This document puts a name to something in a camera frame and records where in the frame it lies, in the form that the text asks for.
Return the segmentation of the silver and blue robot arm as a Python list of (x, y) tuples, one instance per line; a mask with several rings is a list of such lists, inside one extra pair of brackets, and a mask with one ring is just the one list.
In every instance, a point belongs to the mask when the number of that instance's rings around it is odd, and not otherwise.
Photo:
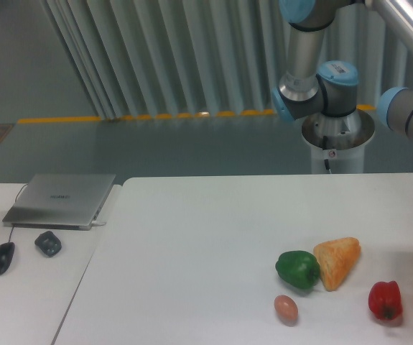
[[(352, 1), (280, 1), (291, 26), (287, 68), (272, 90), (281, 119), (304, 119), (302, 136), (312, 149), (314, 173), (331, 171), (335, 158), (347, 161), (347, 173), (363, 169), (352, 151), (362, 150), (374, 133), (372, 118), (356, 103), (358, 72), (350, 63), (317, 63), (325, 30), (337, 10)], [(413, 1), (365, 1), (413, 52)], [(413, 142), (413, 90), (395, 87), (379, 99), (376, 113), (383, 125)]]

